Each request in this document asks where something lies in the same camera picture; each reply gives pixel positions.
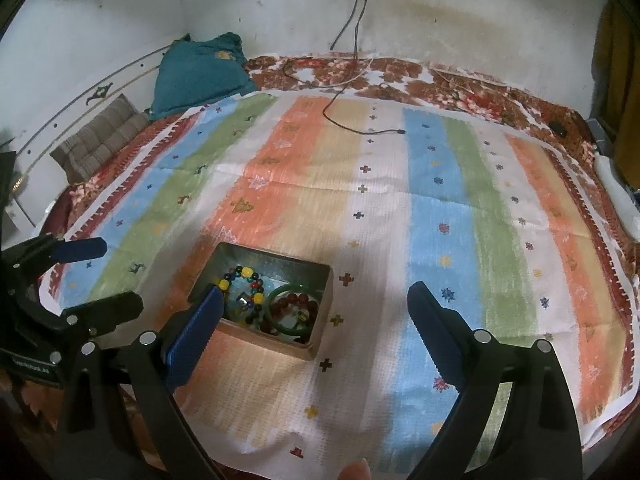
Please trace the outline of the green jade bangle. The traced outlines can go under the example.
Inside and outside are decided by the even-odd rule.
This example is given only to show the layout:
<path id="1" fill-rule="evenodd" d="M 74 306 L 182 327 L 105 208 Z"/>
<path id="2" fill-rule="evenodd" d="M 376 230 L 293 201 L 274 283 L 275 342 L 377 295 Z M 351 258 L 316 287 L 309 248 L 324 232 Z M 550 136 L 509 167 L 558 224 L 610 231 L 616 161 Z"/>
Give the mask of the green jade bangle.
<path id="1" fill-rule="evenodd" d="M 319 313 L 315 292 L 301 284 L 284 284 L 270 292 L 265 305 L 265 317 L 278 333 L 309 336 Z"/>

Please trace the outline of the silver metal tin box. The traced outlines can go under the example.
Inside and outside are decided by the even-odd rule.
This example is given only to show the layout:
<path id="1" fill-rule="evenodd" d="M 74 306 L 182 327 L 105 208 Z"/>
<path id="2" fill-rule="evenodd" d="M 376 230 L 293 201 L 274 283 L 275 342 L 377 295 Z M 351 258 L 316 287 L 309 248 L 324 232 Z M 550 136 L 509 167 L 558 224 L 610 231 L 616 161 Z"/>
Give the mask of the silver metal tin box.
<path id="1" fill-rule="evenodd" d="M 330 266 L 276 252 L 220 243 L 192 286 L 200 300 L 221 286 L 219 329 L 304 361 L 319 350 L 333 298 Z"/>

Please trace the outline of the teal pillow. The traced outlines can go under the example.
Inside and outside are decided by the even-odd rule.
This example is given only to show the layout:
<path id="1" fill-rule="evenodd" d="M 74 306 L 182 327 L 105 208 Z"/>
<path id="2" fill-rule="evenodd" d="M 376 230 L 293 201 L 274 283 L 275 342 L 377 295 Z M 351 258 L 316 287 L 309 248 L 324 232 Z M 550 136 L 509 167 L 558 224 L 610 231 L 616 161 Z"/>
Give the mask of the teal pillow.
<path id="1" fill-rule="evenodd" d="M 256 91 L 245 63 L 241 37 L 234 32 L 207 41 L 184 36 L 172 44 L 160 62 L 151 118 L 159 120 L 194 106 Z"/>

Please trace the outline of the white rolled cloth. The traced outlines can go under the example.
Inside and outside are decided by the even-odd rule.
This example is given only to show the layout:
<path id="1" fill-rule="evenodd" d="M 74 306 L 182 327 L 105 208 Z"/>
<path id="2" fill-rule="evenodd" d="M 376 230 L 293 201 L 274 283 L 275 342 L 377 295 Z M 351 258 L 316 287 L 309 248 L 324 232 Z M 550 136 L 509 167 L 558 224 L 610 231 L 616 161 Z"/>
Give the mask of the white rolled cloth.
<path id="1" fill-rule="evenodd" d="M 617 174 L 612 159 L 597 154 L 594 159 L 594 168 L 596 168 L 596 173 L 608 193 L 624 230 L 635 242 L 638 242 L 640 240 L 640 214 L 639 205 L 634 196 Z"/>

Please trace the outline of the striped colourful blanket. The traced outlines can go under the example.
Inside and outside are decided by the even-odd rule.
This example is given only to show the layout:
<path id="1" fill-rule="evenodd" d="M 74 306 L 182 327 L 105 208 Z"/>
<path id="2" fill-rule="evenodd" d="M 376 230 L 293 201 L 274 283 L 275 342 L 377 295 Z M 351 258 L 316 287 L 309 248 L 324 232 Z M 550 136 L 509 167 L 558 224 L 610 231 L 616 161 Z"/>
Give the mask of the striped colourful blanket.
<path id="1" fill-rule="evenodd" d="M 330 304 L 309 359 L 217 330 L 176 400 L 219 463 L 275 479 L 326 479 L 354 458 L 405 477 L 456 390 L 412 325 L 423 282 L 507 344 L 552 343 L 583 445 L 631 402 L 638 276 L 602 217 L 593 177 L 526 129 L 436 108 L 299 92 L 189 110 L 152 130 L 117 177 L 74 210 L 68 238 L 106 255 L 41 281 L 53 311 L 133 290 L 123 344 L 182 310 L 197 281 L 235 266 L 267 290 L 263 249 L 319 263 Z"/>

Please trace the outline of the mustard yellow hanging cloth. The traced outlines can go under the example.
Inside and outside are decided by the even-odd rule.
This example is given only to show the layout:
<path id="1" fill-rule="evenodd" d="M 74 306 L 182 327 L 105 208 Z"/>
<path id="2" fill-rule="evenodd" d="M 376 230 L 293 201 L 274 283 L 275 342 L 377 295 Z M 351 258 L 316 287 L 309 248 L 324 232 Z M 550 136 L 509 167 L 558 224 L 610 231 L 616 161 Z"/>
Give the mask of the mustard yellow hanging cloth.
<path id="1" fill-rule="evenodd" d="M 612 143 L 616 169 L 639 187 L 639 33 L 616 0 L 604 6 L 592 57 L 592 116 Z"/>

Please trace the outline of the floral red bedsheet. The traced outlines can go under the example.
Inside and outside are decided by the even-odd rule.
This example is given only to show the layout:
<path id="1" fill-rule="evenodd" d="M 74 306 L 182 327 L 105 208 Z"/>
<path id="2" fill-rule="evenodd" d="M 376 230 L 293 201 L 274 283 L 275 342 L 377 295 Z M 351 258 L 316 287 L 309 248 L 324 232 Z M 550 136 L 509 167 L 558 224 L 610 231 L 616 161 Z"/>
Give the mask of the floral red bedsheet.
<path id="1" fill-rule="evenodd" d="M 532 96 L 524 90 L 499 84 L 484 75 L 467 75 L 439 65 L 426 66 L 399 58 L 373 62 L 372 74 L 360 76 L 349 86 L 356 96 L 412 105 L 433 105 L 524 131 L 559 150 L 579 176 L 605 231 L 616 243 L 620 264 L 628 276 L 639 272 L 639 244 L 625 231 L 604 180 L 596 171 L 596 146 L 587 123 L 577 112 Z M 107 151 L 102 162 L 83 176 L 57 148 L 53 157 L 63 165 L 68 185 L 44 217 L 43 234 L 62 235 L 98 195 L 134 160 L 145 144 L 180 122 L 178 113 L 157 120 L 141 114 L 128 119 L 131 139 Z"/>

